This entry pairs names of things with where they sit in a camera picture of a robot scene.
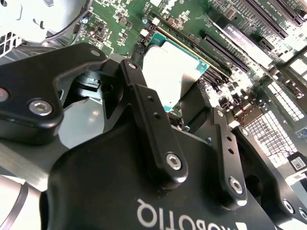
pcie slot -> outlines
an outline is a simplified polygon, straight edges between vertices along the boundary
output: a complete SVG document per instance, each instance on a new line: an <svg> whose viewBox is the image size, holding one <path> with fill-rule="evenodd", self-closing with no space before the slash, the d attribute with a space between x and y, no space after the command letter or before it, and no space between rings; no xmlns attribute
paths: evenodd
<svg viewBox="0 0 307 230"><path fill-rule="evenodd" d="M287 32L276 22L274 22L254 0L241 0L241 2L250 10L252 13L277 36L284 39L288 36Z"/></svg>
<svg viewBox="0 0 307 230"><path fill-rule="evenodd" d="M277 10L293 25L301 26L304 21L298 16L298 14L283 0L270 0Z"/></svg>
<svg viewBox="0 0 307 230"><path fill-rule="evenodd" d="M220 52L223 56L225 56L226 59L230 60L234 65L239 67L242 71L244 71L245 73L249 72L250 69L243 61L241 61L235 55L230 53L229 50L225 49L220 43L215 41L212 37L206 35L203 40L206 41L215 50Z"/></svg>

motherboard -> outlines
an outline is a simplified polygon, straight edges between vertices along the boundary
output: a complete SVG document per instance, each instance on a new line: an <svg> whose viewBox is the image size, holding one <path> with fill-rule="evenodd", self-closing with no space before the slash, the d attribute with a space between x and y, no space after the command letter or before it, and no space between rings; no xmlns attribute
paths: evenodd
<svg viewBox="0 0 307 230"><path fill-rule="evenodd" d="M127 58L136 44L143 55L173 45L213 106L228 112L307 45L306 20L305 0L94 0L77 42Z"/></svg>

capacitor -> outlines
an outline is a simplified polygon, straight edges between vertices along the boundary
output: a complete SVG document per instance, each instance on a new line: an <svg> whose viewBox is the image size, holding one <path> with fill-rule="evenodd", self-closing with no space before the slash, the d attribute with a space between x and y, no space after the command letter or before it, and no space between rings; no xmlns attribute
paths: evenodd
<svg viewBox="0 0 307 230"><path fill-rule="evenodd" d="M234 108L234 105L233 105L231 102L229 102L228 108L229 108L229 109L233 109L233 108Z"/></svg>
<svg viewBox="0 0 307 230"><path fill-rule="evenodd" d="M239 84L238 84L238 82L234 81L234 82L232 83L232 85L234 86L234 88L235 88L236 90L239 89Z"/></svg>
<svg viewBox="0 0 307 230"><path fill-rule="evenodd" d="M248 99L248 94L245 92L245 90L241 89L240 90L241 94L242 94L242 97L247 100Z"/></svg>
<svg viewBox="0 0 307 230"><path fill-rule="evenodd" d="M299 11L298 15L303 19L303 20L307 20L307 12L306 11Z"/></svg>
<svg viewBox="0 0 307 230"><path fill-rule="evenodd" d="M234 95L232 95L233 99L236 99L238 102L240 101L240 96L239 94L235 93Z"/></svg>
<svg viewBox="0 0 307 230"><path fill-rule="evenodd" d="M224 108L228 104L227 98L223 97L220 101L220 106Z"/></svg>
<svg viewBox="0 0 307 230"><path fill-rule="evenodd" d="M229 89L231 95L234 95L236 93L235 88L234 88L233 85L228 86L228 89Z"/></svg>
<svg viewBox="0 0 307 230"><path fill-rule="evenodd" d="M148 19L147 19L146 17L143 17L143 18L142 18L142 23L143 23L144 25L146 25L146 24L148 23Z"/></svg>
<svg viewBox="0 0 307 230"><path fill-rule="evenodd" d="M94 27L91 27L90 35L93 36L95 33L96 33L96 29Z"/></svg>
<svg viewBox="0 0 307 230"><path fill-rule="evenodd" d="M81 19L81 23L87 24L89 20L90 20L90 15L87 14Z"/></svg>

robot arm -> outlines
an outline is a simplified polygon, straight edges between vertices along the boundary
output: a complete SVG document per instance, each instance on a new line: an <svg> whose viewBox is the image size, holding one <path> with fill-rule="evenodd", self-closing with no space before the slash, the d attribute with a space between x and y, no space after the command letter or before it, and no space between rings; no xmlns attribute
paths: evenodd
<svg viewBox="0 0 307 230"><path fill-rule="evenodd" d="M0 73L0 137L20 151L50 151L63 109L89 96L104 101L104 133L65 152L46 175L48 229L307 228L307 209L252 136L230 131L196 83L180 101L190 134L170 125L137 64L89 44Z"/></svg>

silver metal surface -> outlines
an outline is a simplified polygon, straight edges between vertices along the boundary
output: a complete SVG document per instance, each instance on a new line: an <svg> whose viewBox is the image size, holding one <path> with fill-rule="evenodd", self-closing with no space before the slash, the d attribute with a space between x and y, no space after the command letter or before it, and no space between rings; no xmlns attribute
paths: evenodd
<svg viewBox="0 0 307 230"><path fill-rule="evenodd" d="M22 177L39 191L47 189L48 174L2 143L0 143L0 162L4 169L17 177Z"/></svg>
<svg viewBox="0 0 307 230"><path fill-rule="evenodd" d="M301 216L302 216L305 220L307 220L307 214L306 214L306 212L304 212L303 210L299 209L299 213L301 214Z"/></svg>
<svg viewBox="0 0 307 230"><path fill-rule="evenodd" d="M132 64L131 62L128 63L128 65L133 68L133 69L136 69L136 66L134 64Z"/></svg>
<svg viewBox="0 0 307 230"><path fill-rule="evenodd" d="M9 93L3 89L0 88L0 102L4 102L9 98Z"/></svg>
<svg viewBox="0 0 307 230"><path fill-rule="evenodd" d="M221 111L217 110L216 112L219 116L224 116L224 114Z"/></svg>
<svg viewBox="0 0 307 230"><path fill-rule="evenodd" d="M52 34L66 27L79 13L86 0L53 0L54 4L49 8L53 15L45 21L46 27ZM73 28L65 36L70 37Z"/></svg>
<svg viewBox="0 0 307 230"><path fill-rule="evenodd" d="M290 213L292 213L292 214L294 214L294 209L293 209L293 207L292 207L292 205L287 201L287 200L283 200L283 204L284 204L284 206L286 207L286 209L290 212Z"/></svg>
<svg viewBox="0 0 307 230"><path fill-rule="evenodd" d="M100 57L100 54L96 50L91 50L91 53L97 57Z"/></svg>
<svg viewBox="0 0 307 230"><path fill-rule="evenodd" d="M49 144L29 146L0 139L0 174L23 178L45 191L56 160L69 149L102 134L103 127L102 103L89 100L65 112L59 137Z"/></svg>
<svg viewBox="0 0 307 230"><path fill-rule="evenodd" d="M246 129L242 129L242 133L245 135L245 136L248 136L248 132L246 131Z"/></svg>
<svg viewBox="0 0 307 230"><path fill-rule="evenodd" d="M39 116L47 116L52 112L52 106L43 100L35 100L29 104L29 109L32 113Z"/></svg>
<svg viewBox="0 0 307 230"><path fill-rule="evenodd" d="M236 193L238 193L238 194L243 193L242 185L240 184L240 182L237 179L230 177L229 178L229 184L235 190Z"/></svg>
<svg viewBox="0 0 307 230"><path fill-rule="evenodd" d="M181 160L179 159L178 156L176 156L173 153L169 153L166 156L166 162L168 163L169 166L172 167L174 170L179 170L181 169Z"/></svg>

